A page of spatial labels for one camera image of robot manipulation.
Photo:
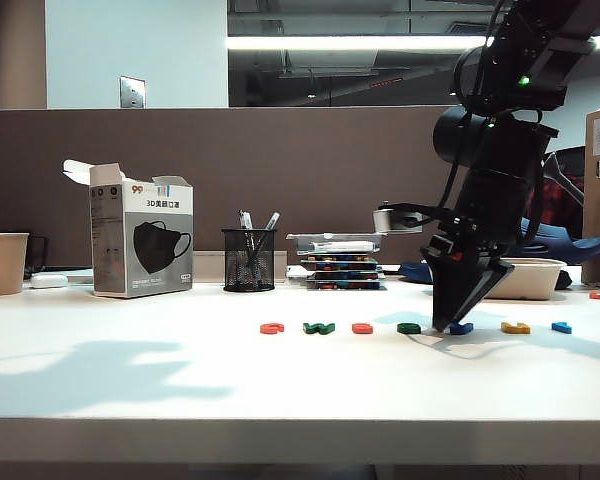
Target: brown partition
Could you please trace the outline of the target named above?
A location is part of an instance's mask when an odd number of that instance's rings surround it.
[[[287,233],[372,232],[383,200],[440,197],[449,165],[431,132],[444,108],[0,111],[0,229],[49,237],[51,265],[89,264],[87,187],[61,173],[72,158],[186,178],[198,250],[223,249],[238,209],[256,226],[279,211],[276,249],[290,252]],[[416,260],[434,231],[388,238],[378,258]]]

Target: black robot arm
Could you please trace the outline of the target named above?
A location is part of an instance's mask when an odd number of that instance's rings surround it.
[[[433,273],[433,326],[460,321],[513,266],[501,257],[533,238],[542,201],[542,159],[557,130],[541,113],[564,103],[568,76],[593,49],[600,0],[518,0],[483,53],[474,91],[458,91],[462,105],[446,111],[433,133],[443,160],[468,167],[453,209],[383,204],[439,220],[441,232],[420,250]],[[516,119],[532,110],[538,121]],[[532,191],[536,215],[525,238],[520,222]]]

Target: slipper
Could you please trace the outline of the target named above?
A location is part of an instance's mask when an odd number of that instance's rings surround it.
[[[427,262],[404,262],[400,264],[398,273],[405,277],[405,280],[412,283],[426,283],[431,285],[431,270]]]
[[[529,220],[522,219],[521,230],[527,232]],[[541,223],[529,245],[512,245],[507,257],[551,258],[567,265],[578,265],[600,254],[600,237],[571,240],[567,229]]]

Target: black mesh pen holder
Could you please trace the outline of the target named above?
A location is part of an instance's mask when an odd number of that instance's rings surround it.
[[[275,230],[224,228],[224,289],[229,292],[273,290]]]

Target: white container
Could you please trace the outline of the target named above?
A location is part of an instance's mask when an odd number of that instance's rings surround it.
[[[567,264],[544,258],[503,258],[515,269],[487,298],[509,300],[548,300],[553,293],[560,269]]]

